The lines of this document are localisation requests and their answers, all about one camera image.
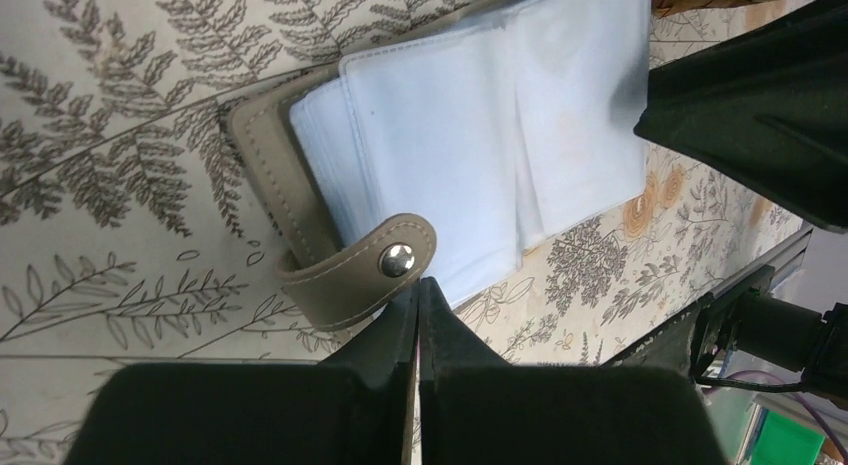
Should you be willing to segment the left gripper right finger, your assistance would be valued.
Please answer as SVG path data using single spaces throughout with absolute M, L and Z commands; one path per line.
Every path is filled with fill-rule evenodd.
M 418 288 L 420 446 L 424 464 L 457 464 L 491 416 L 474 387 L 508 363 L 452 311 L 434 278 Z

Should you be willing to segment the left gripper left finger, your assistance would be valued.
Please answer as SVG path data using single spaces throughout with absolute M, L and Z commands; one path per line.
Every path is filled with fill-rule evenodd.
M 344 464 L 409 464 L 418 356 L 419 285 L 389 301 L 377 319 L 321 361 L 355 377 Z

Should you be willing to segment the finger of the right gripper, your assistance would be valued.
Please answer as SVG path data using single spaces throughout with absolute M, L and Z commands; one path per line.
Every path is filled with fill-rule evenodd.
M 847 0 L 816 0 L 653 69 L 634 131 L 845 233 Z

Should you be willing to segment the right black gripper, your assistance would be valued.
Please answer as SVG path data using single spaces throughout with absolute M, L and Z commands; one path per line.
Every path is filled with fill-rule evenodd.
M 771 296 L 776 269 L 762 266 L 720 293 L 707 293 L 690 347 L 689 376 L 699 385 L 765 393 L 805 392 L 826 399 L 847 397 L 847 306 L 817 312 Z M 706 375 L 720 351 L 741 350 L 799 372 L 794 383 L 765 385 Z

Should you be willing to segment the grey leather card holder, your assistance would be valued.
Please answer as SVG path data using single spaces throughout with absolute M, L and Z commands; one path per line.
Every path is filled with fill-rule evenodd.
M 651 0 L 483 0 L 234 108 L 284 292 L 345 329 L 422 277 L 458 306 L 639 195 Z

